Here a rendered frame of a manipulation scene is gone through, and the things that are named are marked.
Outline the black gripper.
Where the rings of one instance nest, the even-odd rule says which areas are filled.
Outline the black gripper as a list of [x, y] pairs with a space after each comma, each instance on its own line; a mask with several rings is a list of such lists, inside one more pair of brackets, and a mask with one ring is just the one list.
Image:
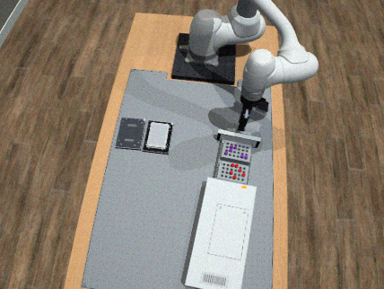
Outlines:
[[[246, 127], [247, 122], [249, 120], [249, 114], [252, 111], [252, 108], [257, 106], [259, 101], [249, 101], [249, 100], [246, 100], [245, 98], [243, 98], [242, 95], [240, 96], [240, 101], [243, 104], [243, 107], [242, 107], [243, 110], [242, 110], [242, 112], [240, 114], [238, 131], [242, 131], [243, 132], [244, 128]], [[244, 110], [244, 108], [245, 108], [245, 110]], [[246, 114], [245, 114], [245, 112], [246, 112]], [[243, 117], [242, 117], [242, 115], [243, 115]]]

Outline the black rectangular frame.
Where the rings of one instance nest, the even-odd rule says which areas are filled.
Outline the black rectangular frame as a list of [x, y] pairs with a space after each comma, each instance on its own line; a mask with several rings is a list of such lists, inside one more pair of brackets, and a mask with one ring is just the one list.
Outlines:
[[[167, 143], [166, 143], [166, 148], [165, 150], [163, 149], [156, 149], [156, 148], [150, 148], [146, 147], [147, 146], [147, 140], [150, 132], [150, 127], [151, 123], [162, 123], [162, 124], [168, 124], [169, 126], [169, 133], [168, 133], [168, 138], [167, 138]], [[143, 145], [143, 152], [148, 152], [148, 153], [163, 153], [163, 154], [169, 154], [170, 151], [170, 141], [171, 141], [171, 136], [172, 136], [172, 130], [173, 130], [173, 125], [174, 123], [170, 122], [162, 122], [162, 121], [154, 121], [154, 120], [148, 120], [148, 125], [145, 133], [145, 138], [144, 138], [144, 145]]]

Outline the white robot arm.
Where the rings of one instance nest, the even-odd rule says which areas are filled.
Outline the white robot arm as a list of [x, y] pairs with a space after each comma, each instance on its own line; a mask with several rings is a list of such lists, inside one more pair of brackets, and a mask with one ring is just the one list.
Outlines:
[[179, 46], [179, 50], [187, 53], [186, 64], [217, 67], [220, 47], [263, 36], [266, 24], [259, 12], [278, 30], [282, 45], [276, 57], [262, 48], [250, 54], [243, 70], [241, 94], [249, 101], [259, 100], [256, 111], [265, 114], [269, 102], [262, 96], [266, 88], [307, 80], [319, 68], [317, 58], [299, 43], [292, 25], [271, 0], [239, 0], [227, 15], [211, 9], [199, 11], [190, 25], [188, 45]]

